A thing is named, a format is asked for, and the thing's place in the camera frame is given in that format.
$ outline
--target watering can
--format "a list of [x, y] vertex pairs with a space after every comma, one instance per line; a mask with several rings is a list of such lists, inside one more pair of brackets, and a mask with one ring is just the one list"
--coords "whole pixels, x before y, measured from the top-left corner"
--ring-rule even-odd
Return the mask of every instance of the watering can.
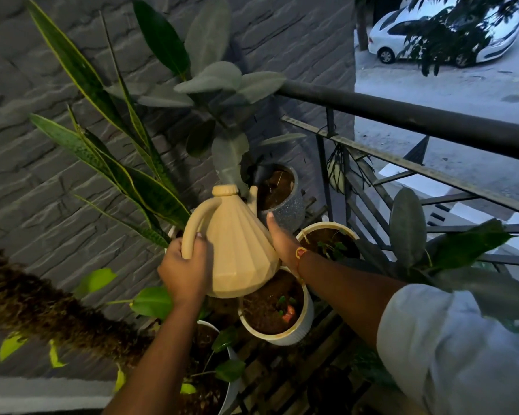
[[257, 218], [257, 187], [250, 188], [248, 203], [236, 185], [216, 185], [213, 198], [190, 216], [183, 234], [181, 254], [190, 259], [198, 232], [214, 246], [213, 279], [208, 295], [235, 298], [252, 293], [269, 281], [280, 261], [269, 230]]

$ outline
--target gray brick wall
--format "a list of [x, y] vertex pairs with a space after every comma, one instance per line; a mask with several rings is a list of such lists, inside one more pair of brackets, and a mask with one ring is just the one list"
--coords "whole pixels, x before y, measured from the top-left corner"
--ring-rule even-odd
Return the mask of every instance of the gray brick wall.
[[[121, 70], [127, 81], [163, 82], [170, 72], [153, 57], [131, 12], [131, 0], [35, 0], [67, 32], [105, 79], [114, 73], [98, 11], [104, 11]], [[169, 12], [184, 35], [203, 0], [147, 0]], [[227, 57], [244, 72], [271, 70], [288, 78], [353, 90], [352, 0], [230, 0], [234, 38]], [[0, 247], [28, 271], [67, 290], [88, 272], [111, 267], [118, 279], [86, 298], [89, 304], [126, 299], [144, 286], [159, 285], [155, 268], [161, 250], [101, 217], [74, 198], [97, 202], [119, 215], [134, 209], [109, 183], [58, 148], [28, 122], [39, 113], [68, 124], [66, 102], [81, 123], [99, 135], [120, 159], [137, 163], [124, 136], [84, 101], [24, 10], [21, 0], [0, 0]], [[145, 123], [173, 173], [184, 200], [195, 206], [216, 182], [211, 158], [194, 159], [184, 139], [195, 118], [184, 111], [143, 110]], [[251, 153], [290, 163], [308, 196], [323, 201], [319, 160], [313, 137], [276, 148], [254, 147], [285, 132], [278, 117], [324, 125], [324, 109], [275, 97], [263, 102], [248, 125]], [[336, 122], [349, 127], [349, 116]], [[128, 307], [110, 307], [106, 315], [135, 321]], [[0, 342], [4, 334], [0, 333]], [[61, 376], [107, 380], [115, 368], [107, 361], [62, 351], [69, 364], [48, 368], [44, 344], [28, 342], [0, 365], [0, 375]]]

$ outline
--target person's left hand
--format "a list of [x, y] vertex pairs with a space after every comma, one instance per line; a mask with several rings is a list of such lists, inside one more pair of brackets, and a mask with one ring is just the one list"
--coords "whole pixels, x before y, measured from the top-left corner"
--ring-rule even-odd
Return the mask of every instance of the person's left hand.
[[212, 246], [203, 237], [194, 240], [190, 259], [181, 256], [181, 238], [171, 241], [158, 273], [173, 297], [173, 304], [201, 304], [211, 286]]

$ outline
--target watering can handle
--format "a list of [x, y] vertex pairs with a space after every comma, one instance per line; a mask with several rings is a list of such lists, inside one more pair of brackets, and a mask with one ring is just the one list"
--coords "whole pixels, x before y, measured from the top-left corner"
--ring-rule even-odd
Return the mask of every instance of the watering can handle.
[[185, 227], [185, 232], [183, 233], [183, 243], [181, 245], [181, 255], [184, 259], [190, 259], [192, 257], [194, 239], [196, 238], [196, 233], [198, 232], [200, 223], [208, 212], [217, 209], [217, 207], [221, 205], [221, 201], [222, 199], [218, 196], [209, 198], [196, 207], [190, 216], [187, 226]]

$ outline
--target black triangular metal piece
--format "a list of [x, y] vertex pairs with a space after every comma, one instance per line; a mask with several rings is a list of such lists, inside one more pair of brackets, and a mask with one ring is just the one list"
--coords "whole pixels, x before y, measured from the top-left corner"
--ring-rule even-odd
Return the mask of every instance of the black triangular metal piece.
[[427, 145], [429, 144], [429, 138], [430, 137], [426, 135], [425, 138], [419, 141], [417, 145], [413, 147], [403, 158], [409, 161], [413, 161], [417, 164], [423, 164], [423, 160], [425, 159], [425, 152], [427, 151]]

